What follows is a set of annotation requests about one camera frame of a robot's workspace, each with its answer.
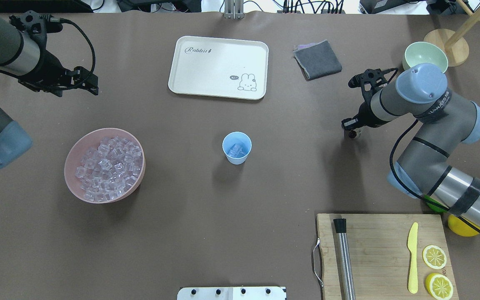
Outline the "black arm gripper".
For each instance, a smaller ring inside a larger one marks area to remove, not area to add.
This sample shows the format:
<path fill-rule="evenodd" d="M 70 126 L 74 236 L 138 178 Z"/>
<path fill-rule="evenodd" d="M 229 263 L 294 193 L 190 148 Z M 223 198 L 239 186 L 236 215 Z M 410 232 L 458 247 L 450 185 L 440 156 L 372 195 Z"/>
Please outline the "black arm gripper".
<path fill-rule="evenodd" d="M 375 95 L 380 95 L 382 89 L 391 82 L 398 70 L 398 68 L 367 69 L 349 80 L 348 87 L 361 89 L 364 103 L 359 106 L 358 114 L 341 121 L 344 130 L 356 130 L 361 127 L 377 128 L 389 122 L 373 112 L 372 99 Z"/>

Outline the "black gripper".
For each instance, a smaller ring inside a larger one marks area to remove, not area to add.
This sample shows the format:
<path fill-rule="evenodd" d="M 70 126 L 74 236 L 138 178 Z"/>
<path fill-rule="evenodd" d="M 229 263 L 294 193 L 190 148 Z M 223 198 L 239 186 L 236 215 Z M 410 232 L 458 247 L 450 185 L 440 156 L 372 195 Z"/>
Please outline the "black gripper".
<path fill-rule="evenodd" d="M 27 11 L 21 16 L 9 17 L 10 24 L 19 32 L 28 36 L 40 50 L 39 61 L 32 71 L 18 77 L 18 82 L 32 91 L 44 91 L 61 97 L 63 91 L 82 89 L 92 95 L 99 94 L 98 77 L 94 74 L 96 65 L 95 49 L 86 33 L 73 21 L 61 17 L 54 17 L 48 13 Z M 87 70 L 77 66 L 69 70 L 61 64 L 59 59 L 47 49 L 47 35 L 63 30 L 63 25 L 69 24 L 77 29 L 84 37 L 91 50 L 92 66 Z"/>

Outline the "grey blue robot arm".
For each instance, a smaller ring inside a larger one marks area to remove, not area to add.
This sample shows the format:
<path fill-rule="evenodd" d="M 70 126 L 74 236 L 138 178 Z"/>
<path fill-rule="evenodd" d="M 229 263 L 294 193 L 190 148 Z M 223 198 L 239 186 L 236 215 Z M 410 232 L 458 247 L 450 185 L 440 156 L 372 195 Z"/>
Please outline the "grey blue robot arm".
<path fill-rule="evenodd" d="M 432 63 L 420 63 L 398 78 L 390 70 L 366 70 L 349 80 L 364 102 L 358 114 L 342 121 L 345 131 L 377 128 L 412 114 L 421 127 L 397 161 L 390 163 L 389 182 L 417 199 L 430 198 L 453 216 L 480 228 L 480 179 L 448 165 L 459 144 L 480 139 L 480 106 L 453 92 L 446 75 Z"/>
<path fill-rule="evenodd" d="M 47 37 L 61 32 L 64 25 L 72 25 L 85 39 L 91 50 L 92 65 L 73 69 L 64 67 L 47 48 Z M 61 97 L 64 91 L 86 90 L 99 94 L 95 75 L 96 54 L 86 33 L 73 21 L 48 13 L 27 11 L 0 17 L 0 79 L 3 83 L 16 80 L 35 93 L 49 93 Z M 32 147 L 32 138 L 0 106 L 0 169 L 21 157 Z"/>

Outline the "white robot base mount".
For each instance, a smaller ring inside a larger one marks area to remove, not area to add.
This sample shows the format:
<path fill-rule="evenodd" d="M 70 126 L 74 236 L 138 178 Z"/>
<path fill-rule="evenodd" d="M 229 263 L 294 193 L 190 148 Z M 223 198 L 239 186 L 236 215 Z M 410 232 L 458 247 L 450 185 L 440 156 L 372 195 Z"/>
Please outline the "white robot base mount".
<path fill-rule="evenodd" d="M 286 288 L 278 286 L 185 287 L 177 300 L 286 300 Z"/>

